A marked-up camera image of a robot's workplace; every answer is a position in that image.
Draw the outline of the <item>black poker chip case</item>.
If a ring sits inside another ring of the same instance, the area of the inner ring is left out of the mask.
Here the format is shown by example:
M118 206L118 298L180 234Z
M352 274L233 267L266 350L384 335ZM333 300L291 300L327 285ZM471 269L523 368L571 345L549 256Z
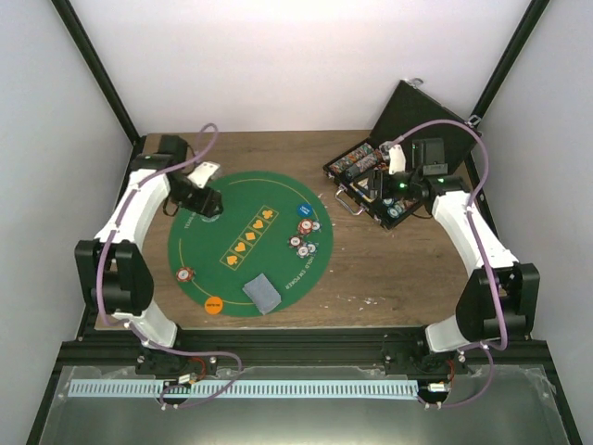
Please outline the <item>black poker chip case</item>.
M417 200L373 198L368 189L371 170L388 172L388 149L402 146L405 172L446 176L471 154L473 127L420 88L421 81L401 80L388 99L370 134L323 166L324 173L347 190L356 204L385 229L393 229L422 205Z

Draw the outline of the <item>brown red chip stack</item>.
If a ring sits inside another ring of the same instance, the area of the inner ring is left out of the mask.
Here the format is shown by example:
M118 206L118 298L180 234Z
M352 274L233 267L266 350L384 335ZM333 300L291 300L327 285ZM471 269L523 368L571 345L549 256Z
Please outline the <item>brown red chip stack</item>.
M194 278L194 270L189 267L181 267L176 271L175 277L178 282L191 282Z

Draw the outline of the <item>blue small blind button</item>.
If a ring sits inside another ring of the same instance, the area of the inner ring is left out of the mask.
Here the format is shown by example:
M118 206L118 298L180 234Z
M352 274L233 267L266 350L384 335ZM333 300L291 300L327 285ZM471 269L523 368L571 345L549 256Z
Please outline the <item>blue small blind button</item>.
M309 218L312 215L312 213L313 213L313 208L307 202L301 203L297 208L297 214L301 218Z

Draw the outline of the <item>red five chip stack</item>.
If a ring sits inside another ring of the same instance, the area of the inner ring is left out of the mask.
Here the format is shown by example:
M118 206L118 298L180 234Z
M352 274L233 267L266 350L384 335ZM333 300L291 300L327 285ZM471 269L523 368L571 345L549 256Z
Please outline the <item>red five chip stack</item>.
M301 235L308 235L313 230L313 220L303 219L299 222L297 230Z

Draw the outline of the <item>orange big blind button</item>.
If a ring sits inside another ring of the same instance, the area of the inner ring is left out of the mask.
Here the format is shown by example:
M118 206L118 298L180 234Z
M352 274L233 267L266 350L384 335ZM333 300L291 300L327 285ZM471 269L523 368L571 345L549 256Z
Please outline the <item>orange big blind button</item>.
M208 297L204 303L206 313L211 315L219 314L222 311L223 306L223 300L217 296Z

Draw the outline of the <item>grey card deck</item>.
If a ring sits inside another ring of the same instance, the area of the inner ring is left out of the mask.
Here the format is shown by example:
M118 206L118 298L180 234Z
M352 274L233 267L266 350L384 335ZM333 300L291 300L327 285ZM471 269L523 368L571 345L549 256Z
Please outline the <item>grey card deck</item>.
M264 273L247 282L243 291L262 315L272 312L282 302L280 293Z

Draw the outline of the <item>black orange hundred chip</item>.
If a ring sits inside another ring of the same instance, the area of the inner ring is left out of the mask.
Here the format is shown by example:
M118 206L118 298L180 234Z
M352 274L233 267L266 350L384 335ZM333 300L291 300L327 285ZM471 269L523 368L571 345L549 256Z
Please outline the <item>black orange hundred chip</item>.
M309 248L306 245L302 245L297 249L296 254L300 258L305 258L309 255Z

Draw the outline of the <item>clear acrylic dealer button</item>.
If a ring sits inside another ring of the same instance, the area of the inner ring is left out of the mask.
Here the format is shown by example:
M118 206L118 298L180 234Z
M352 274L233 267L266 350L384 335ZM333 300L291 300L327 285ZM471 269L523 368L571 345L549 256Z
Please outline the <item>clear acrylic dealer button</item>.
M218 213L213 216L201 216L200 219L204 223L214 223L220 218L220 216L221 216L221 213Z

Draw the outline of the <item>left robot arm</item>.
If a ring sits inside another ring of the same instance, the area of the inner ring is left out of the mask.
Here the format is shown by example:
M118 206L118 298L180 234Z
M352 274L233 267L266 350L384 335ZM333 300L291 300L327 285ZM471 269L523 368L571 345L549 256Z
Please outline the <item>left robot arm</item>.
M170 203L208 220L222 214L221 193L210 186L221 167L205 160L205 154L193 153L180 136L162 136L156 152L131 162L127 185L107 223L74 251L83 297L101 322L132 330L144 347L158 350L158 365L171 375L188 366L190 353L178 344L180 327L154 299L143 246L157 212Z

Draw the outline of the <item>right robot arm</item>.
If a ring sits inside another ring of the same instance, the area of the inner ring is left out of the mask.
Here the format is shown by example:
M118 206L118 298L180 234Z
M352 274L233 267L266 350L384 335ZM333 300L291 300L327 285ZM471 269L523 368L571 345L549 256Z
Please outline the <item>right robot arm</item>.
M504 350L511 339L530 336L540 282L536 266L519 262L503 246L461 177L426 173L421 167L407 170L398 141L387 141L379 150L388 168L372 174L371 190L380 198L424 204L449 236L468 275L453 315L427 325L426 341L412 349L414 367L431 374L444 363L445 352L479 344Z

